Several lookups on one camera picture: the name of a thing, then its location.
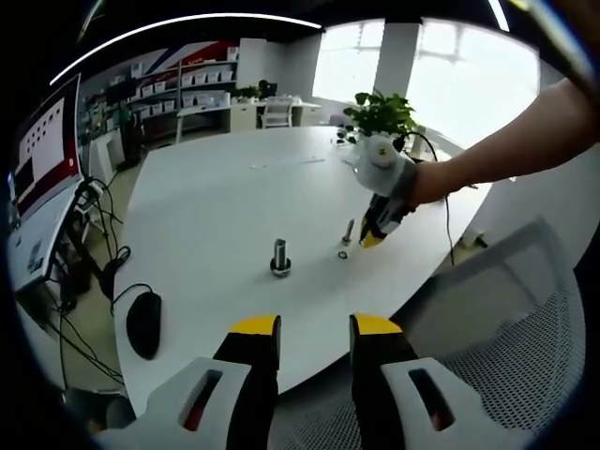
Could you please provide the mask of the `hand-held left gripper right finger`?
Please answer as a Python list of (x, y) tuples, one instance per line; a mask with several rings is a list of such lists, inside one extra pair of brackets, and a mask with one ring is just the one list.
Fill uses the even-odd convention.
[(521, 449), (527, 431), (506, 428), (481, 396), (431, 357), (419, 358), (390, 320), (349, 318), (352, 401), (366, 449)]

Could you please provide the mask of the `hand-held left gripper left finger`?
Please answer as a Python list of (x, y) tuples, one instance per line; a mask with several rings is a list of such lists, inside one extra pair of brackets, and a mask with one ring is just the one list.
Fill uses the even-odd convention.
[(211, 358), (156, 388), (144, 413), (96, 436), (102, 449), (264, 449), (278, 401), (281, 319), (233, 325)]

